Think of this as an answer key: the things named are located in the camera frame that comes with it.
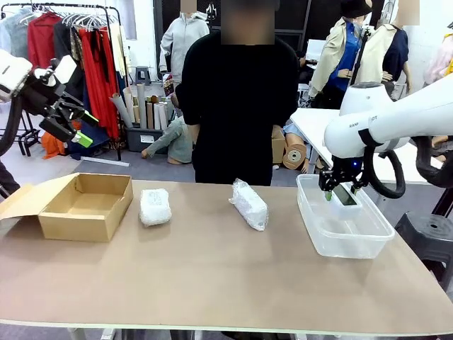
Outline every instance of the beige jacket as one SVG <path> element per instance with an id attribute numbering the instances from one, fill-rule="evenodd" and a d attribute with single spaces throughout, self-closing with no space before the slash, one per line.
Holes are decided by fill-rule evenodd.
<path id="1" fill-rule="evenodd" d="M 360 69 L 355 81 L 356 84 L 366 81 L 375 81 L 377 83 L 382 81 L 382 76 L 384 75 L 382 64 L 385 54 L 394 40 L 396 31 L 397 29 L 392 25 L 383 25 L 369 38 L 363 51 Z"/>
<path id="2" fill-rule="evenodd" d="M 321 58 L 311 80 L 310 97 L 315 97 L 323 91 L 332 72 L 335 71 L 345 53 L 346 21 L 341 18 L 331 28 L 331 34 L 326 38 Z"/>

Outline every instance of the mannequin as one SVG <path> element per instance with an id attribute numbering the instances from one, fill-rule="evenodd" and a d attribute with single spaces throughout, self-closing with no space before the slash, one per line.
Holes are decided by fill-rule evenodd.
<path id="1" fill-rule="evenodd" d="M 407 92 L 412 88 L 409 68 L 408 36 L 398 24 L 398 4 L 394 8 L 391 24 L 381 25 L 369 39 L 363 53 L 357 83 L 366 81 L 382 82 L 389 93 L 395 89 L 402 72 L 406 75 Z"/>
<path id="2" fill-rule="evenodd" d="M 371 0 L 342 0 L 343 17 L 331 29 L 311 82 L 315 108 L 339 109 L 360 49 L 361 27 L 372 11 Z"/>
<path id="3" fill-rule="evenodd" d="M 173 105 L 178 108 L 176 95 L 171 98 Z M 185 124 L 184 117 L 178 117 L 164 130 L 164 134 L 153 144 L 142 151 L 142 158 L 153 157 L 156 152 L 164 147 L 168 148 L 167 162 L 181 165 L 192 162 L 192 136 Z"/>
<path id="4" fill-rule="evenodd" d="M 175 85 L 181 82 L 185 55 L 189 48 L 210 32 L 206 19 L 207 15 L 201 12 L 181 13 L 162 37 L 159 70 L 161 73 L 167 72 L 165 57 L 171 54 L 171 73 Z"/>

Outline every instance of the gray jacket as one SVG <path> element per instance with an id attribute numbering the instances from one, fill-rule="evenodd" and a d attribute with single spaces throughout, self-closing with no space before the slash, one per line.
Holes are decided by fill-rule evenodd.
<path id="1" fill-rule="evenodd" d="M 162 137 L 148 146 L 147 153 L 153 157 L 163 147 L 169 147 L 168 156 L 180 163 L 188 164 L 192 161 L 193 141 L 184 117 L 171 122 Z"/>
<path id="2" fill-rule="evenodd" d="M 165 56 L 170 55 L 171 52 L 171 74 L 174 80 L 181 81 L 185 55 L 190 46 L 210 32 L 206 19 L 206 13 L 197 12 L 190 18 L 186 18 L 185 14 L 181 13 L 180 17 L 171 23 L 161 41 L 159 62 L 161 72 L 167 71 Z"/>

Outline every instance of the orange cloth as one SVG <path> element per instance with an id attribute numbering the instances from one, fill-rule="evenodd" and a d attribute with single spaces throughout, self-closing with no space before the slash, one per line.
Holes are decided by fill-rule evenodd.
<path id="1" fill-rule="evenodd" d="M 72 122 L 74 128 L 80 131 L 82 124 L 79 122 Z M 45 149 L 45 156 L 44 159 L 53 158 L 58 156 L 59 154 L 65 155 L 64 153 L 64 145 L 61 140 L 58 140 L 50 133 L 45 132 L 41 138 L 42 147 Z"/>

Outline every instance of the white plastic wrapped package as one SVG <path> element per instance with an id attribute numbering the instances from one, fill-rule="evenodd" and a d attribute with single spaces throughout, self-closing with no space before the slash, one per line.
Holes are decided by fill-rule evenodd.
<path id="1" fill-rule="evenodd" d="M 229 201 L 234 204 L 248 225 L 259 232 L 264 231 L 269 220 L 268 205 L 246 182 L 235 180 L 233 198 Z"/>
<path id="2" fill-rule="evenodd" d="M 140 220 L 144 226 L 161 225 L 170 219 L 168 191 L 165 189 L 143 190 L 140 197 Z"/>

